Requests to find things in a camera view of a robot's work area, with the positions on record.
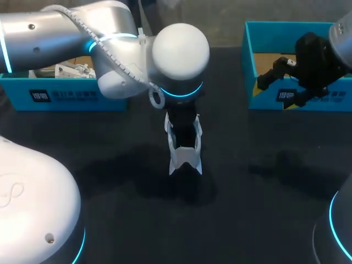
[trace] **cable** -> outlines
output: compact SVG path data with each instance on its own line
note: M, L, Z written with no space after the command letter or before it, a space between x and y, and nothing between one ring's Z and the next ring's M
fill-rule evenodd
M126 66L124 66L110 51L109 49L107 49L105 47L105 45L103 44L103 42L99 39L99 37L93 32L91 31L86 25L85 23L74 13L72 13L68 8L63 7L62 5L57 5L57 4L53 4L53 5L49 5L47 7L44 7L43 9L41 9L41 11L43 12L49 12L49 11L57 11L60 12L62 14L64 14L66 17L68 17L76 26L80 27L81 29L83 29L96 43L96 45L104 51L104 53L108 56L108 58L117 66L119 67L122 72L124 72L127 76L129 76L130 78L132 78L133 80L136 80L139 83L143 83L150 86L150 90L157 92L159 94L159 92L161 91L161 89L155 85L152 82L149 82L148 80L144 81L140 78L137 78L137 76L135 76L132 72L130 72ZM161 102L165 102L165 97L164 94L162 93L162 97L163 100L161 99Z
M160 99L160 102L158 103L155 100L154 94L158 94L158 97ZM154 106L157 109L163 109L165 106L165 95L163 93L163 91L160 89L160 87L155 86L153 89L149 89L149 101L152 104L152 106Z

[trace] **black tabletop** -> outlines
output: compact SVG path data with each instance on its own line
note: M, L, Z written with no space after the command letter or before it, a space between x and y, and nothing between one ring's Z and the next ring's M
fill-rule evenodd
M203 176L168 176L165 113L18 113L0 132L62 162L78 182L85 260L313 263L312 228L352 170L352 114L249 112L239 48L214 48L199 99Z

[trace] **blue light strip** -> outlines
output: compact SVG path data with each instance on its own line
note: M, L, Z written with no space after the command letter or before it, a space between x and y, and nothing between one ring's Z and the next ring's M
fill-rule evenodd
M105 40L111 40L111 39L117 39L118 37L133 37L133 38L137 38L137 36L133 35L133 34L129 34L129 33L117 33L117 34L113 34L113 35L109 35L109 36L104 36L100 38L100 41L105 41ZM92 51L92 49L97 46L97 43L93 42L90 47L89 47L89 52Z
M340 248L342 249L342 251L346 254L346 256L352 261L352 256L347 252L347 250L345 249L345 247L342 245L342 243L340 242L339 238L337 237L337 234L335 232L335 229L334 229L334 225L332 223L332 205L334 203L334 200L335 200L335 197L337 195L337 193L335 194L334 198L332 199L331 203L330 203L330 209L329 209L329 221L330 221L330 227L331 227L331 230L332 230L332 233L335 237L335 240L337 242L337 244L340 246Z
M2 53L4 54L4 59L5 59L7 72L8 73L12 73L11 64L10 64L10 60L9 60L9 55L7 53L7 48L6 48L6 43L5 43L4 30L3 30L3 27L2 27L1 20L0 20L0 43L1 43L1 47L2 47Z
M82 241L81 248L80 248L80 250L78 251L78 254L77 254L75 260L72 262L72 264L75 264L75 263L78 261L80 255L81 255L81 253L82 253L85 240L86 240L86 229L84 229L84 235L83 235L83 241Z
M187 93L186 95L174 95L174 94L172 94L172 93L169 93L169 92L165 91L165 90L162 89L161 87L160 87L160 89L161 89L165 94L170 95L170 96L173 96L173 97L187 97L187 96L191 96L191 95L195 94L195 93L202 87L202 85L203 85L203 82L198 86L198 88L197 88L196 90L194 90L193 92Z

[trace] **cardboard box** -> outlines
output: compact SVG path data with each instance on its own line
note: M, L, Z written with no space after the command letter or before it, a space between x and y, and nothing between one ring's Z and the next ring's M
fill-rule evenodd
M299 22L246 22L241 50L241 66L250 109L282 110L283 100L295 92L304 91L297 80L285 76L262 91L256 80L272 68L279 57L295 59L295 43L305 33L312 31L328 38L332 23ZM329 95L314 98L303 107L290 107L295 111L352 112L351 75L346 75L329 85Z
M69 62L88 64L90 57ZM125 111L127 100L110 100L99 90L96 79L28 78L28 73L4 75L0 85L17 111Z

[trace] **logo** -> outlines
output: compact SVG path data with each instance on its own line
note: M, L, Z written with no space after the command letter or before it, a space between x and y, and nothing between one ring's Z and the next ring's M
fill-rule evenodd
M0 175L0 208L7 207L13 199L20 197L24 192L24 183L18 174Z
M277 102L285 102L287 99L291 99L297 93L296 89L280 89L276 96Z
M50 103L50 97L46 90L29 90L32 99L36 103Z
M53 91L52 97L58 102L97 102L96 91Z
M347 92L346 91L329 91L329 94L318 98L318 97L314 97L312 98L312 102L333 102L333 103L341 103L345 96L346 96Z

